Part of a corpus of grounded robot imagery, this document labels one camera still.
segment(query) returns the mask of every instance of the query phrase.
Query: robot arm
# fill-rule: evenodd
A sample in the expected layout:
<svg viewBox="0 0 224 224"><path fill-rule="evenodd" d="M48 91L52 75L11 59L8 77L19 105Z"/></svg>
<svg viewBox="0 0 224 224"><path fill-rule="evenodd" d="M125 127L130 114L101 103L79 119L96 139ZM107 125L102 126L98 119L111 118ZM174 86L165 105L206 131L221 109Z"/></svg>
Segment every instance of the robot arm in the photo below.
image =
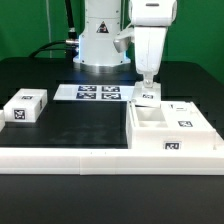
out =
<svg viewBox="0 0 224 224"><path fill-rule="evenodd" d="M121 31L114 43L118 51L127 49L130 38L135 43L136 70L143 74L145 88L153 87L153 76L159 71L167 28L175 20L176 12L176 0L129 1L129 17L134 29Z"/></svg>

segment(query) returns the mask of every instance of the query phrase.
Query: green wall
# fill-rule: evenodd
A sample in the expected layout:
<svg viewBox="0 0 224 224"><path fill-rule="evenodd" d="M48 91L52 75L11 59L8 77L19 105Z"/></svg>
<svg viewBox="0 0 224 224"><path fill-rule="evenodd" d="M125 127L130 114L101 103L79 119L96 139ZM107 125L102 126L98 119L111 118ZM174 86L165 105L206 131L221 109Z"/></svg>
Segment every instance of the green wall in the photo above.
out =
<svg viewBox="0 0 224 224"><path fill-rule="evenodd" d="M52 40L67 37L64 0L49 0ZM73 0L75 26L84 26L83 1ZM200 64L224 83L224 1L179 0L163 60ZM28 56L49 42L45 0L0 0L0 59ZM134 59L134 47L128 52ZM54 53L53 57L63 57Z"/></svg>

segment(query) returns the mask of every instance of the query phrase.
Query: white block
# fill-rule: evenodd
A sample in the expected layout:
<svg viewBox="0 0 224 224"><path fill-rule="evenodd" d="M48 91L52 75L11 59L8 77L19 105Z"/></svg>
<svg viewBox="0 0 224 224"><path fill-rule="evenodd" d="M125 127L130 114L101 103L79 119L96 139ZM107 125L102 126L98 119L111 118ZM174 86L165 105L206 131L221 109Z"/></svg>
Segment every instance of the white block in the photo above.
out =
<svg viewBox="0 0 224 224"><path fill-rule="evenodd" d="M115 175L116 157L108 155L91 155L80 157L81 175Z"/></svg>
<svg viewBox="0 0 224 224"><path fill-rule="evenodd" d="M128 148L151 152L212 151L216 130L193 103L163 102L158 108L127 104Z"/></svg>
<svg viewBox="0 0 224 224"><path fill-rule="evenodd" d="M5 117L3 110L0 110L0 132L5 126Z"/></svg>
<svg viewBox="0 0 224 224"><path fill-rule="evenodd" d="M5 121L36 122L47 104L47 90L20 89L4 106Z"/></svg>

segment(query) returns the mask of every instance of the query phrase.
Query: black cable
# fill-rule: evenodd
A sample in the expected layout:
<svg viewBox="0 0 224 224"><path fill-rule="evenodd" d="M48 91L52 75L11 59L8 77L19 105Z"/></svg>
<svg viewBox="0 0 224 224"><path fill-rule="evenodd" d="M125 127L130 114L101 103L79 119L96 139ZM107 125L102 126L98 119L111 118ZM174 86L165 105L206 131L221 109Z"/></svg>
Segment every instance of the black cable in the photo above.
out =
<svg viewBox="0 0 224 224"><path fill-rule="evenodd" d="M68 27L74 28L71 1L65 0L65 6L66 6L66 12L67 12Z"/></svg>
<svg viewBox="0 0 224 224"><path fill-rule="evenodd" d="M38 49L34 51L32 54L29 55L29 58L35 58L37 54L43 51L66 51L66 50L73 50L72 48L46 48L46 49Z"/></svg>
<svg viewBox="0 0 224 224"><path fill-rule="evenodd" d="M73 14L72 14L72 5L70 0L65 0L65 8L66 8L66 14L67 14L67 21L68 21L68 38L69 39L77 39L78 35L75 31L75 25L73 20Z"/></svg>
<svg viewBox="0 0 224 224"><path fill-rule="evenodd" d="M54 42L45 44L42 47L40 47L39 49L37 49L36 51L34 51L33 53L31 53L29 55L29 58L34 58L40 51L45 50L48 47L58 45L58 44L65 44L65 40L59 40L59 41L54 41Z"/></svg>

